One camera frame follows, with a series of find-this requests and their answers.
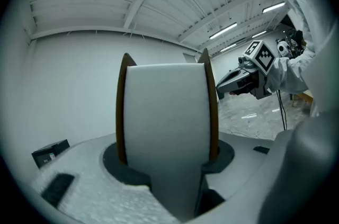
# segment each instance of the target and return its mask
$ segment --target brown edge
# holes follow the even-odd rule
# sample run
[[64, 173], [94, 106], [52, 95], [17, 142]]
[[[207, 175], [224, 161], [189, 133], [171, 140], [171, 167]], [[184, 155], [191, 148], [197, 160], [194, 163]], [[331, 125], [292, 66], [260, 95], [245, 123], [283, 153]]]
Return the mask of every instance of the brown edge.
[[118, 158], [121, 164], [127, 165], [127, 157], [125, 151], [125, 140], [123, 132], [123, 103], [125, 93], [125, 81], [127, 67], [136, 66], [137, 64], [131, 58], [128, 53], [125, 53], [122, 57], [120, 66], [118, 88], [117, 88], [117, 101], [115, 103], [115, 134], [117, 137], [117, 151]]
[[203, 63], [205, 67], [206, 79], [207, 79], [207, 90], [208, 98], [210, 102], [210, 161], [216, 160], [218, 156], [219, 147], [219, 121], [218, 121], [218, 103], [216, 84], [214, 82], [214, 76], [211, 66], [210, 57], [208, 55], [207, 48], [202, 52], [198, 63]]

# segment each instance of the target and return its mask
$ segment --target black cable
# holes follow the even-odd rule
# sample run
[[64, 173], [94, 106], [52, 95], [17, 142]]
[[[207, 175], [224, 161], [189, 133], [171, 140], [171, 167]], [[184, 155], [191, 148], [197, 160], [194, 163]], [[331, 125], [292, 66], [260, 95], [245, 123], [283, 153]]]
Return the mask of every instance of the black cable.
[[282, 106], [282, 108], [284, 109], [284, 113], [285, 113], [285, 127], [286, 127], [286, 130], [287, 130], [287, 117], [286, 117], [286, 111], [285, 111], [284, 105], [282, 104], [281, 95], [280, 95], [280, 90], [278, 90], [278, 92], [279, 92], [280, 103], [281, 103], [281, 106]]
[[278, 102], [279, 102], [279, 108], [280, 108], [280, 114], [281, 114], [282, 125], [283, 125], [283, 127], [284, 127], [284, 131], [286, 131], [285, 122], [284, 122], [284, 117], [283, 117], [283, 115], [282, 115], [281, 101], [280, 101], [280, 99], [279, 99], [279, 94], [278, 94], [278, 92], [276, 92], [276, 96], [278, 97]]

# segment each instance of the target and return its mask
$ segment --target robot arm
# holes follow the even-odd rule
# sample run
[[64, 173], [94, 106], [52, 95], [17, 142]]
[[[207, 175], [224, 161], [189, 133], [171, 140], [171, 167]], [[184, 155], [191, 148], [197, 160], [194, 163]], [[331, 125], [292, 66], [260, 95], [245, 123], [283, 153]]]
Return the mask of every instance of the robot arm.
[[221, 79], [217, 90], [238, 95], [250, 92], [258, 100], [271, 95], [265, 88], [265, 83], [274, 60], [273, 52], [262, 40], [253, 41], [238, 58], [239, 67]]

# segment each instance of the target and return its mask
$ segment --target ceiling light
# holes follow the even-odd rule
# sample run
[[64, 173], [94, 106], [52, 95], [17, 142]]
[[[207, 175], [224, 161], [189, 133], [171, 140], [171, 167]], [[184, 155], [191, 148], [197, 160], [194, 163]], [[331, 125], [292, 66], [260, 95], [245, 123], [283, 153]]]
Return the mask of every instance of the ceiling light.
[[276, 4], [276, 5], [273, 5], [273, 6], [269, 6], [267, 8], [264, 8], [263, 9], [263, 13], [267, 12], [267, 11], [270, 11], [270, 10], [274, 10], [278, 7], [281, 7], [281, 6], [284, 6], [286, 4], [286, 2], [282, 2], [282, 3], [279, 3], [279, 4]]
[[231, 24], [230, 26], [224, 28], [224, 29], [221, 29], [218, 33], [215, 33], [214, 35], [210, 36], [210, 39], [214, 39], [216, 38], [217, 36], [221, 35], [222, 33], [225, 33], [227, 30], [230, 30], [232, 29], [233, 27], [236, 27], [238, 24], [237, 23], [234, 23], [234, 24]]
[[232, 47], [235, 46], [235, 45], [237, 45], [237, 44], [234, 43], [234, 44], [232, 44], [232, 45], [226, 47], [225, 49], [222, 49], [220, 52], [224, 52], [224, 51], [228, 50], [229, 48], [232, 48]]
[[263, 32], [260, 32], [259, 34], [252, 36], [252, 38], [258, 37], [259, 35], [265, 34], [266, 32], [267, 32], [266, 30]]

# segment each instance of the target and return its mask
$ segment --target floor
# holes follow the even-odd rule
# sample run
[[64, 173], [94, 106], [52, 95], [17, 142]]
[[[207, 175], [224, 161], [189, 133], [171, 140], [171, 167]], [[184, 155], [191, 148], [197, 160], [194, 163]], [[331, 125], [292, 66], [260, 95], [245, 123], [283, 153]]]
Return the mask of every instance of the floor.
[[[310, 104], [295, 100], [292, 107], [290, 95], [281, 92], [286, 111], [287, 129], [293, 129], [309, 116]], [[239, 96], [225, 94], [218, 103], [219, 131], [240, 136], [274, 140], [283, 131], [277, 95], [257, 100], [250, 93]]]

